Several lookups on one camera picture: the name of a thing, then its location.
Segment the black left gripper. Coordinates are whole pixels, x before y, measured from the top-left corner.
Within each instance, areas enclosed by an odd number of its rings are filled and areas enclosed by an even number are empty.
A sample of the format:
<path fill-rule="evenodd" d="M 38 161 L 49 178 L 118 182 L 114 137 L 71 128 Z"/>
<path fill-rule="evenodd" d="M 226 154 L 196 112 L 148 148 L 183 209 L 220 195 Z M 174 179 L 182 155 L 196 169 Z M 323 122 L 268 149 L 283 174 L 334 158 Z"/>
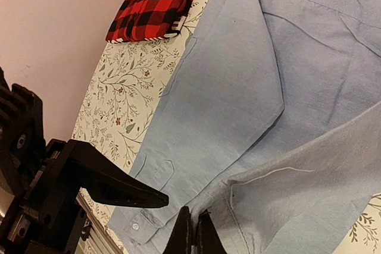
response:
<path fill-rule="evenodd" d="M 46 166 L 42 101 L 1 78 L 1 253 L 74 253 L 86 212 L 75 204 L 59 226 L 22 207 Z M 69 140 L 68 165 L 95 202 L 162 208 L 169 196 L 127 175 L 88 142 Z"/>

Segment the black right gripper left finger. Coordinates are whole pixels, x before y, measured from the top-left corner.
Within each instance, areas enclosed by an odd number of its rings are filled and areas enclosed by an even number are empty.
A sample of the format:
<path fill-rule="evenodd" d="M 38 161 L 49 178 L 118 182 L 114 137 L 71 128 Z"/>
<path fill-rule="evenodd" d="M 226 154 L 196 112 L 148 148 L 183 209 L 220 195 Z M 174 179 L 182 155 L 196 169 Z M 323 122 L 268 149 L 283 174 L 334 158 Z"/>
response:
<path fill-rule="evenodd" d="M 183 206 L 177 216 L 165 254 L 191 254 L 193 228 L 188 206 Z"/>

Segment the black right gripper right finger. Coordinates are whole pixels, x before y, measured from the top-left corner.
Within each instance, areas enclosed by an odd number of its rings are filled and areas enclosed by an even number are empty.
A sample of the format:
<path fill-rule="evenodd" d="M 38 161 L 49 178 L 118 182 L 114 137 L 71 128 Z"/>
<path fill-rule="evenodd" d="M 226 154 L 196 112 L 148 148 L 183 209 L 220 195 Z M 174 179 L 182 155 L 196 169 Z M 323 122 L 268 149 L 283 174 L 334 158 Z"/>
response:
<path fill-rule="evenodd" d="M 226 254 L 210 213 L 205 210 L 199 215 L 196 227 L 196 248 L 198 254 Z"/>

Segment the light blue long sleeve shirt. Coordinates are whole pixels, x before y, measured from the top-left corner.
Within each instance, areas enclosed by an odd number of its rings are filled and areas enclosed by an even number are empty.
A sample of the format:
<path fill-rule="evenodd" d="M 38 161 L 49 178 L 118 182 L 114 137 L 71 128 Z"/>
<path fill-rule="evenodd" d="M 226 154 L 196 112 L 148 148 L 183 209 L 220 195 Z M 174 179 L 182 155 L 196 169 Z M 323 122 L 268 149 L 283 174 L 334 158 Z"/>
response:
<path fill-rule="evenodd" d="M 162 253 L 180 208 L 228 253 L 332 253 L 380 191 L 380 0 L 209 0 L 131 175 L 165 208 L 116 208 Z"/>

